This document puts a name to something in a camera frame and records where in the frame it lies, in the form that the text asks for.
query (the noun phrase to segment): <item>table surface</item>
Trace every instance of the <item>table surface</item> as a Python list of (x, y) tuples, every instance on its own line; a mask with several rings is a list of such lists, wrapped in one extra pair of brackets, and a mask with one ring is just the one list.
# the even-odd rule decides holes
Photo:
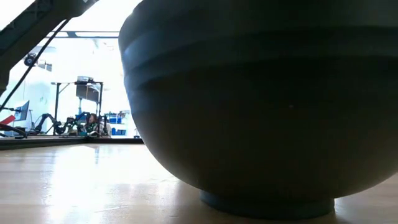
[(398, 223), (398, 175), (336, 199), (336, 212), (301, 222), (218, 212), (143, 145), (81, 145), (0, 152), (0, 223)]
[[(41, 140), (41, 139), (66, 139), (66, 138), (85, 138), (86, 136), (69, 136), (69, 135), (52, 135), (52, 134), (46, 134), (46, 135), (37, 135), (37, 136), (28, 136), (27, 139), (18, 139), (24, 140), (24, 141), (30, 141), (30, 140)], [(127, 136), (101, 136), (101, 138), (118, 138), (118, 139), (125, 139), (128, 138)], [(0, 138), (0, 141), (3, 140), (15, 140), (15, 137), (6, 137), (6, 138)]]

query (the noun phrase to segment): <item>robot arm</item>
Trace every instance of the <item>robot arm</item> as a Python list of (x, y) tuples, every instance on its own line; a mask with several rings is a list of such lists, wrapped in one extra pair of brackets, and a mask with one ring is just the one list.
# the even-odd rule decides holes
[(35, 128), (35, 130), (34, 130), (35, 133), (39, 134), (39, 133), (42, 132), (43, 123), (44, 123), (44, 121), (45, 121), (47, 118), (50, 118), (50, 120), (51, 120), (51, 122), (52, 122), (52, 124), (53, 124), (53, 127), (54, 127), (54, 129), (55, 129), (55, 132), (56, 132), (57, 134), (63, 134), (63, 133), (65, 132), (65, 127), (60, 128), (60, 126), (62, 125), (61, 122), (59, 122), (59, 121), (57, 121), (56, 119), (54, 119), (53, 116), (51, 116), (51, 114), (43, 114), (43, 115), (42, 115), (42, 119), (40, 120), (39, 124), (36, 126), (36, 128)]
[(99, 0), (35, 0), (6, 28), (0, 30), (0, 96), (9, 71), (65, 19), (82, 15)]
[(82, 131), (85, 131), (85, 127), (84, 127), (83, 125), (81, 125), (81, 124), (78, 124), (79, 120), (81, 120), (81, 118), (84, 117), (84, 116), (86, 116), (86, 124), (87, 124), (87, 123), (88, 123), (88, 120), (89, 120), (89, 118), (90, 118), (90, 116), (91, 116), (91, 113), (89, 113), (89, 112), (82, 112), (82, 114), (80, 114), (80, 115), (76, 118), (75, 124), (76, 124), (76, 126), (77, 126), (77, 130), (78, 130), (79, 133), (82, 132)]

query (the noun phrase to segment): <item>red object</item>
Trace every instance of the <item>red object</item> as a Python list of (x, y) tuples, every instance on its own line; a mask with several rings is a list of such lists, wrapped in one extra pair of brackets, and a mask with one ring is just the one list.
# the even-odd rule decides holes
[(0, 124), (9, 124), (15, 120), (14, 115), (10, 115), (8, 118), (0, 121)]

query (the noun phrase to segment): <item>metal bar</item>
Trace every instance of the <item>metal bar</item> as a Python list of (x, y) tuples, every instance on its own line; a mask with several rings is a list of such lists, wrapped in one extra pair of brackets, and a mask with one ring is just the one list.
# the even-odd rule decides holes
[(62, 90), (60, 91), (60, 93), (59, 94), (61, 94), (62, 93), (62, 91), (64, 90), (64, 89), (66, 89), (68, 86), (70, 85), (70, 83), (67, 83), (67, 85), (65, 86), (65, 87), (63, 87), (62, 88)]
[(55, 95), (55, 114), (54, 114), (54, 119), (57, 120), (57, 116), (58, 116), (58, 100), (59, 100), (59, 96), (60, 96), (60, 85), (61, 83), (57, 83), (57, 94)]
[[(50, 38), (53, 32), (50, 32), (46, 38)], [(117, 39), (119, 38), (119, 31), (63, 31), (55, 38), (58, 39)]]
[(104, 83), (100, 82), (101, 89), (99, 91), (99, 108), (98, 108), (98, 135), (101, 135), (100, 133), (100, 126), (101, 126), (101, 107), (102, 107), (102, 91), (104, 88)]
[[(86, 85), (86, 84), (79, 84), (79, 83), (77, 83), (77, 82), (61, 82), (61, 83), (59, 83), (59, 84), (76, 84), (76, 85)], [(87, 82), (87, 84), (100, 84), (100, 83), (103, 83), (103, 82)]]
[(79, 113), (78, 113), (78, 115), (81, 115), (81, 101), (82, 100), (83, 99), (79, 97)]
[(23, 141), (16, 139), (2, 139), (0, 140), (0, 151), (3, 150), (13, 150), (13, 149), (25, 149), (25, 148), (35, 148), (35, 147), (48, 147), (48, 146), (68, 146), (74, 144), (84, 144), (87, 143), (87, 138), (45, 138), (45, 139), (35, 139), (34, 137), (25, 139)]

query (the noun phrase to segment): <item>metal stand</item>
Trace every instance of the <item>metal stand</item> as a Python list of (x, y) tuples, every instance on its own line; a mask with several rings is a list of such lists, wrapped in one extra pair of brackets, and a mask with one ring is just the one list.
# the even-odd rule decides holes
[(83, 100), (82, 98), (79, 98), (79, 113), (78, 113), (78, 115), (81, 115), (81, 101), (82, 100)]
[[(69, 84), (74, 84), (74, 85), (99, 84), (99, 85), (100, 85), (101, 89), (100, 89), (100, 91), (99, 91), (99, 100), (98, 100), (98, 105), (99, 105), (99, 108), (98, 108), (98, 134), (100, 134), (100, 126), (101, 126), (101, 118), (100, 118), (100, 117), (101, 117), (102, 92), (103, 92), (103, 89), (104, 89), (104, 83), (103, 83), (103, 82), (81, 82), (81, 81), (78, 81), (78, 82), (54, 83), (54, 84), (57, 85), (57, 94), (55, 95), (55, 114), (54, 114), (54, 118), (55, 118), (56, 120), (58, 120), (58, 119), (57, 119), (57, 116), (58, 116), (59, 94), (60, 94), (67, 86), (69, 86)], [(62, 84), (67, 84), (67, 85), (60, 91), (60, 86), (61, 86)], [(81, 114), (81, 98), (79, 98), (79, 99), (80, 99), (79, 112), (80, 112), (80, 114)]]
[(57, 83), (57, 94), (55, 95), (55, 114), (54, 114), (54, 119), (58, 121), (57, 116), (58, 116), (58, 101), (59, 101), (59, 96), (60, 96), (60, 86), (62, 83)]
[(29, 110), (29, 113), (30, 113), (30, 129), (33, 130), (35, 129), (35, 123), (33, 122), (32, 110)]

